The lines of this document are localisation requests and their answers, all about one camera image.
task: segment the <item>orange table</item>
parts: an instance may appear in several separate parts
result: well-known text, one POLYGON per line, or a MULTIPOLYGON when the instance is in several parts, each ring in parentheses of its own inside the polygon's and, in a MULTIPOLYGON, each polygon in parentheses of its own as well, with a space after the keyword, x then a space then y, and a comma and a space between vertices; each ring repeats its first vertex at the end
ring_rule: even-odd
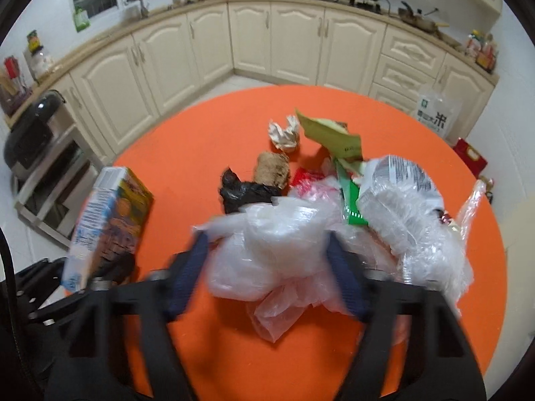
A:
MULTIPOLYGON (((457 213, 472 190, 474 177, 453 150, 386 104, 320 87, 231 93, 171 117, 116 162, 131 167, 155 197, 137 257, 142 275, 164 267, 173 253, 186 249, 193 225, 222 213, 218 188, 223 170, 230 166, 241 179, 251 179, 256 157, 271 149, 269 120, 283 124, 295 107, 311 117, 348 122, 351 132, 362 135, 366 158, 396 154, 420 164, 451 213, 457 213)), ((318 169, 326 155, 317 143, 301 136, 301 149, 291 157, 292 171, 298 166, 318 169)), ((475 281, 459 307, 484 373, 504 320, 507 285, 500 231, 485 200, 467 252, 475 281)), ((189 312, 169 327, 200 400, 207 401, 331 400, 361 329, 347 316, 310 308, 279 342, 270 344, 255 333, 244 302, 213 298, 202 281, 189 312)), ((150 394, 135 336, 132 324, 128 342, 136 386, 150 394)), ((393 349, 385 393, 397 388, 404 349, 393 349)))

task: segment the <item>crumpled paper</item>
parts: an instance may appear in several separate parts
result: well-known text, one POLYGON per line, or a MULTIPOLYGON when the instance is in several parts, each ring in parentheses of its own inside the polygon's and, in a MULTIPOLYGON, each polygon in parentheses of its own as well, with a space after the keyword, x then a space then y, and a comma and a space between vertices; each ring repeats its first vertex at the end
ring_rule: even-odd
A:
POLYGON ((277 149, 293 152, 299 146, 299 120, 295 116, 287 116, 286 120, 288 122, 286 129, 271 121, 267 133, 277 149))

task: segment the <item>plastic container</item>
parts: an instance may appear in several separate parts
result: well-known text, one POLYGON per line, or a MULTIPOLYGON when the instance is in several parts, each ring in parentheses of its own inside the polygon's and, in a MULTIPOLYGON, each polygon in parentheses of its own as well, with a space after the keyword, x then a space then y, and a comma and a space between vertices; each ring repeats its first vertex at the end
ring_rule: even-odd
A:
POLYGON ((473 30, 468 36, 468 41, 466 43, 465 54, 474 60, 479 55, 479 52, 482 49, 482 37, 479 31, 473 30))

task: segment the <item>clear plastic bag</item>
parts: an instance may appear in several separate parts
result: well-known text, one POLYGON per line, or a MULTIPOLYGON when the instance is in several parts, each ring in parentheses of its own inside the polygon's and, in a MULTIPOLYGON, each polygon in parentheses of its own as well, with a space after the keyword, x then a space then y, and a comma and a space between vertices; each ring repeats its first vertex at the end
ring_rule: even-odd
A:
POLYGON ((335 187, 320 181, 307 193, 312 202, 280 197, 273 206, 249 205, 201 227, 211 241, 225 237, 208 262, 209 290, 250 301, 249 315, 264 339, 275 342, 310 305, 347 314, 324 258, 329 229, 365 256, 369 268, 395 272, 390 253, 367 229, 342 224, 340 193, 328 188, 335 187))
POLYGON ((485 194, 478 181, 454 223, 442 223, 417 185, 398 186, 375 179, 358 200, 358 207, 381 239, 398 257, 398 273, 405 283, 436 282, 452 308, 473 282, 465 255, 466 241, 479 201, 485 194))

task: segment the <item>countertop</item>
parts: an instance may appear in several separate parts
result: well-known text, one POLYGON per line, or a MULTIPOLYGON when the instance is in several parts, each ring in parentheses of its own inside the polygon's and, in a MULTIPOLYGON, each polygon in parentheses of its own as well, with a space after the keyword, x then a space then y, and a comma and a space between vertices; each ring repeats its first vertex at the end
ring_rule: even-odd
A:
POLYGON ((86 60, 86 58, 92 56, 97 51, 108 46, 112 42, 115 42, 116 40, 119 40, 125 36, 128 36, 129 34, 132 34, 133 32, 143 29, 149 25, 163 21, 164 19, 172 18, 174 16, 188 13, 192 10, 203 9, 203 8, 207 8, 210 6, 218 5, 221 3, 227 3, 227 2, 296 3, 296 4, 304 4, 304 5, 309 5, 309 6, 318 6, 318 7, 331 8, 331 9, 336 9, 336 10, 343 10, 343 11, 347 11, 353 14, 367 16, 369 18, 377 19, 378 21, 382 21, 386 24, 395 26, 399 29, 406 30, 414 34, 415 36, 421 37, 422 39, 429 41, 433 45, 436 45, 437 47, 444 49, 445 51, 454 55, 459 60, 463 61, 472 69, 477 71, 479 74, 485 77, 494 86, 497 85, 500 79, 497 74, 491 75, 487 73, 484 69, 478 66, 473 60, 470 60, 469 58, 464 56, 462 53, 458 52, 457 50, 449 46, 444 41, 439 40, 437 37, 434 37, 431 34, 425 33, 408 24, 405 24, 397 17, 397 15, 392 14, 391 16, 388 16, 386 14, 376 14, 376 13, 373 13, 364 9, 359 9, 359 8, 352 7, 352 6, 346 6, 344 4, 323 1, 323 0, 204 0, 204 1, 199 1, 199 2, 188 4, 186 6, 178 6, 172 9, 168 9, 165 7, 155 9, 150 12, 149 17, 146 19, 131 19, 127 22, 118 24, 114 26, 113 28, 95 36, 93 39, 87 41, 82 46, 76 48, 75 50, 70 52, 68 55, 66 55, 64 58, 62 58, 60 61, 58 61, 57 65, 55 65, 53 68, 53 72, 51 72, 42 81, 41 84, 34 84, 32 86, 32 89, 33 89, 32 95, 17 109, 17 111, 11 117, 5 116, 7 126, 9 128, 12 128, 15 122, 22 115, 24 110, 33 101, 35 101, 39 97, 39 95, 41 95, 41 93, 50 89, 55 84, 55 82, 57 82, 67 73, 69 73, 72 68, 82 63, 82 61, 86 60))

